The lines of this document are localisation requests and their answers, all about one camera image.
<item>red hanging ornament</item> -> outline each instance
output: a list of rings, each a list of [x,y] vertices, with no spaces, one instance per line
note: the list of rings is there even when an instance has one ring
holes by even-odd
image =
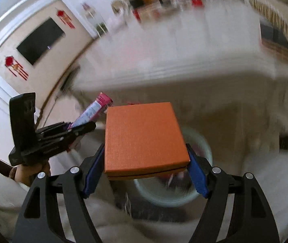
[[[56,14],[65,25],[68,25],[71,29],[75,29],[75,26],[72,24],[72,19],[65,13],[63,10],[57,10]]]
[[[5,58],[5,67],[15,76],[17,77],[16,73],[18,75],[20,75],[24,80],[27,81],[28,79],[28,73],[26,71],[23,70],[23,66],[21,66],[17,60],[15,60],[15,58],[13,56],[7,56]]]

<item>person's arm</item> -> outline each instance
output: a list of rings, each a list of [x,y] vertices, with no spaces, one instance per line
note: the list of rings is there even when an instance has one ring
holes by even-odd
[[[40,172],[45,172],[47,175],[50,175],[49,162],[46,162],[43,165],[38,163],[33,166],[18,165],[11,170],[9,177],[16,182],[31,186],[32,176]]]

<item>barcode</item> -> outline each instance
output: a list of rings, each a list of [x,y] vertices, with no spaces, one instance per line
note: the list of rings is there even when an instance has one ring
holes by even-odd
[[[96,113],[101,109],[101,105],[98,101],[94,101],[85,111],[85,114],[88,118],[92,118]]]

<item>blue gripper pad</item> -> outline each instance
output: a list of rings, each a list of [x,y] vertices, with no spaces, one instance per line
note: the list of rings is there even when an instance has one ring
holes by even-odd
[[[98,185],[99,179],[104,168],[104,148],[101,149],[100,153],[96,157],[90,171],[85,178],[85,185],[82,191],[83,198],[88,198],[90,194],[94,193],[96,186]]]
[[[188,173],[190,175],[191,181],[196,188],[196,191],[203,197],[208,197],[207,180],[203,170],[200,168],[195,156],[188,151],[190,157],[190,163],[187,166]]]

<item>beige wall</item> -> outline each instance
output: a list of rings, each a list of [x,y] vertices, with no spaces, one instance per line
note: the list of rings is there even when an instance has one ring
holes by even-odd
[[[75,29],[70,29],[57,16],[57,9],[64,10],[72,19]],[[52,18],[65,32],[66,36],[57,42],[32,66],[16,49],[16,47],[39,25],[48,18]],[[59,77],[73,61],[84,46],[91,41],[91,36],[74,17],[67,6],[57,0],[41,9],[35,15],[18,27],[12,35],[0,46],[0,75],[18,93],[36,92],[36,107],[41,108],[48,94],[58,81]],[[4,66],[6,56],[13,56],[28,73],[25,81],[13,74]]]

